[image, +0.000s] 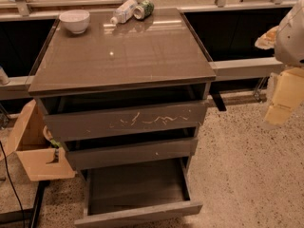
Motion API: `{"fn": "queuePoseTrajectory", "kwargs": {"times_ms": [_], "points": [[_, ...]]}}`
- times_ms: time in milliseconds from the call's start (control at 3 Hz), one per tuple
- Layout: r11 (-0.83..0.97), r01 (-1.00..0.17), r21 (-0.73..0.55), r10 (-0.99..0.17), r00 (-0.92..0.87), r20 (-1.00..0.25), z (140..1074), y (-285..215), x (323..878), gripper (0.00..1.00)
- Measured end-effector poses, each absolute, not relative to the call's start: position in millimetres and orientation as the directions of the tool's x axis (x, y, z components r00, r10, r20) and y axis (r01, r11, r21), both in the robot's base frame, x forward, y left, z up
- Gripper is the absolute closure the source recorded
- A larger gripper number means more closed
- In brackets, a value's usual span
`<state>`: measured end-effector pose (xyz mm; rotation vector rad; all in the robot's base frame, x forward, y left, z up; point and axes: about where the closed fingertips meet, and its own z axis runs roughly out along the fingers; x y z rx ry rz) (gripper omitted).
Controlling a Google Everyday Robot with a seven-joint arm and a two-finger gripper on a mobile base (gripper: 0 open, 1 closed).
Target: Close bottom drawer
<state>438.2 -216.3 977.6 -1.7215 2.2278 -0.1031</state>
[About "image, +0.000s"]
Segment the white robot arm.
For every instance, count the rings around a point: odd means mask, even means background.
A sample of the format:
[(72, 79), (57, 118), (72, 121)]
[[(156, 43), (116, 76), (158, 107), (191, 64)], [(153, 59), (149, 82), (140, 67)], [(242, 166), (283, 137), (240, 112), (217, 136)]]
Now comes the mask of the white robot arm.
[(272, 73), (263, 122), (282, 126), (304, 102), (304, 0), (298, 0), (278, 26), (257, 38), (256, 48), (270, 49), (285, 69)]

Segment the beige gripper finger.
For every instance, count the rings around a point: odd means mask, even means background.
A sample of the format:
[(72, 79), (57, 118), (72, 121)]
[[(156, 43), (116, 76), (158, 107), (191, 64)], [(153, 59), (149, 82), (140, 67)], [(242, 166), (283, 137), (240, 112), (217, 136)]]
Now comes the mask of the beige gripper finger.
[(263, 121), (283, 125), (304, 102), (304, 69), (293, 67), (280, 74), (272, 73), (267, 84), (267, 110)]

